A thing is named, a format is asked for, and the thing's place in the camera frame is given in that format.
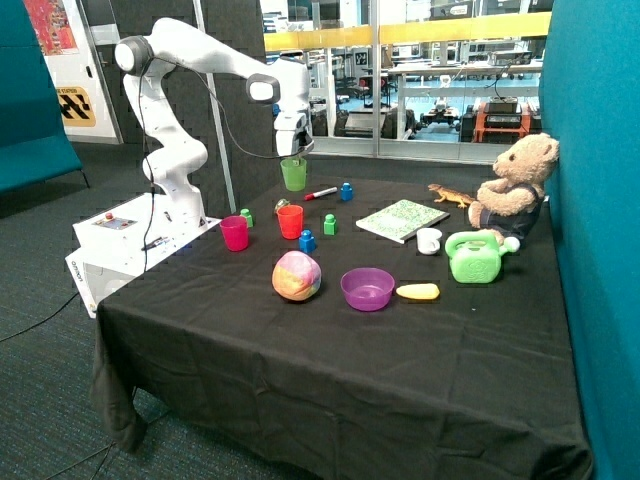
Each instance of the colorful ball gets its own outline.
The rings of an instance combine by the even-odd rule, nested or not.
[[[309,255],[292,251],[285,253],[273,269],[273,288],[284,298],[306,300],[320,288],[322,273]]]

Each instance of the marker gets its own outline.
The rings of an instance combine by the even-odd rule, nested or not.
[[[320,190],[319,192],[309,193],[304,196],[305,200],[313,200],[314,198],[324,197],[325,195],[329,195],[330,193],[336,193],[338,191],[338,187],[327,188],[326,190]]]

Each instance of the green patterned notebook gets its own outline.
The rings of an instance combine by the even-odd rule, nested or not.
[[[404,243],[419,229],[430,227],[448,216],[448,212],[409,200],[400,200],[379,212],[357,220],[356,226],[394,242]]]

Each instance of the toy watering can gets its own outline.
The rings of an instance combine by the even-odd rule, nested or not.
[[[486,230],[454,233],[444,246],[453,278],[459,283],[491,283],[500,273],[502,255],[519,248],[517,238],[505,238],[500,246]]]

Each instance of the teal partition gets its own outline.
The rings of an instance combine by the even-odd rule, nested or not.
[[[640,2],[560,0],[541,80],[549,185],[597,479],[640,478]]]
[[[0,192],[80,170],[22,0],[2,0],[0,65]]]

